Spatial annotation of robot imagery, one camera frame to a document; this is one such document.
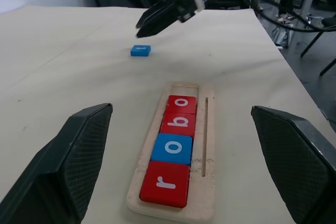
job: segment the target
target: red block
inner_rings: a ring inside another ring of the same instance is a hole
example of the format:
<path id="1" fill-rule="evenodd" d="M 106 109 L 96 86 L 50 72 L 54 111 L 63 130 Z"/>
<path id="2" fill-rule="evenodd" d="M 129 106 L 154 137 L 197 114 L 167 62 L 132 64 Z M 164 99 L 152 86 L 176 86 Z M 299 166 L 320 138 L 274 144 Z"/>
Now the red block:
<path id="1" fill-rule="evenodd" d="M 182 136 L 195 135 L 196 115 L 183 113 L 165 113 L 160 133 L 168 133 Z"/>
<path id="2" fill-rule="evenodd" d="M 196 114 L 196 97 L 170 95 L 167 102 L 166 112 Z"/>
<path id="3" fill-rule="evenodd" d="M 150 161 L 140 191 L 146 202 L 184 208 L 187 205 L 189 166 Z"/>

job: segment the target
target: metal chair leg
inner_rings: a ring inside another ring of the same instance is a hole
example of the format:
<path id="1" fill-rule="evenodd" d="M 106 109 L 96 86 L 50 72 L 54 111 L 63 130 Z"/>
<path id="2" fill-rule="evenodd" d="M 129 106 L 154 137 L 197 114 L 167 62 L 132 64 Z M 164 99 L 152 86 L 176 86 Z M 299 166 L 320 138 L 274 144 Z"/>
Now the metal chair leg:
<path id="1" fill-rule="evenodd" d="M 321 37 L 321 35 L 323 34 L 323 32 L 320 32 L 319 34 L 317 34 L 317 36 L 312 40 L 312 42 L 305 48 L 305 50 L 302 52 L 301 54 L 301 58 L 303 56 L 305 56 L 305 54 L 308 52 L 308 50 L 312 47 L 312 45 L 314 45 L 314 43 Z"/>
<path id="2" fill-rule="evenodd" d="M 322 72 L 320 73 L 320 76 L 323 76 L 335 64 L 336 64 L 336 58 L 329 65 L 327 65 L 325 69 L 322 70 Z"/>

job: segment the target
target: white letter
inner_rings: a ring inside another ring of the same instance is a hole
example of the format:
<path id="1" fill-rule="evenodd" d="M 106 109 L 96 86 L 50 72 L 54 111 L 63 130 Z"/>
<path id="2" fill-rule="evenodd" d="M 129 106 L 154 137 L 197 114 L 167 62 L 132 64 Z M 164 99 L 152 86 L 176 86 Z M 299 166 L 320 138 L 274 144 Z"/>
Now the white letter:
<path id="1" fill-rule="evenodd" d="M 156 183 L 157 187 L 162 187 L 162 188 L 168 188 L 168 189 L 175 189 L 176 185 L 174 184 L 169 184 L 169 183 L 165 183 L 163 182 L 163 178 L 162 177 L 158 177 L 158 182 Z"/>
<path id="2" fill-rule="evenodd" d="M 172 150 L 169 147 L 171 145 L 176 145 L 177 149 L 176 150 Z M 164 149 L 166 150 L 166 152 L 171 153 L 171 154 L 177 154 L 180 153 L 182 150 L 182 144 L 180 144 L 179 142 L 175 142 L 175 141 L 169 141 L 168 143 L 166 143 Z"/>
<path id="3" fill-rule="evenodd" d="M 176 99 L 175 100 L 175 105 L 177 105 L 177 106 L 187 106 L 188 101 L 185 100 L 185 99 Z"/>
<path id="4" fill-rule="evenodd" d="M 168 123 L 169 126 L 179 126 L 179 127 L 188 127 L 188 119 L 187 118 L 174 118 L 173 123 Z"/>

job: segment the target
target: wooden tray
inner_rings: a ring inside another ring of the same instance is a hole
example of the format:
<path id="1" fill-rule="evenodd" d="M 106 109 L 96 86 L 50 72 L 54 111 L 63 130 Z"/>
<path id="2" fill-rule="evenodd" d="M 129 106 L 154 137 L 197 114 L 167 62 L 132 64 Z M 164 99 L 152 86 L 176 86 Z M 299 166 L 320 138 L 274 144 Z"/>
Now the wooden tray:
<path id="1" fill-rule="evenodd" d="M 196 129 L 185 208 L 175 208 L 140 200 L 140 190 L 153 146 L 159 133 L 168 97 L 190 95 L 197 97 Z M 173 83 L 163 92 L 152 125 L 144 142 L 136 165 L 132 182 L 127 193 L 128 207 L 139 214 L 186 222 L 210 223 L 215 208 L 215 135 L 214 135 L 214 92 L 210 86 Z"/>

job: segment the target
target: table surface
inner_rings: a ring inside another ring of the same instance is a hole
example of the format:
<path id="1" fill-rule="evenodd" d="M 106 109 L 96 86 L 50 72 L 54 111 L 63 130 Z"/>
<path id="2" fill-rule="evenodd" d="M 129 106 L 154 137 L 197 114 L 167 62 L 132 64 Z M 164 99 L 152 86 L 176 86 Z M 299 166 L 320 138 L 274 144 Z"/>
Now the table surface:
<path id="1" fill-rule="evenodd" d="M 253 11 L 203 11 L 136 39 L 142 12 L 24 7 L 0 15 L 0 199 L 70 115 L 111 102 L 103 164 L 82 223 L 171 223 L 132 213 L 126 193 L 164 87 L 210 83 L 216 101 L 213 223 L 294 223 L 267 171 L 251 107 L 288 111 L 334 145 L 336 137 Z M 151 45 L 151 55 L 130 57 L 135 44 Z"/>

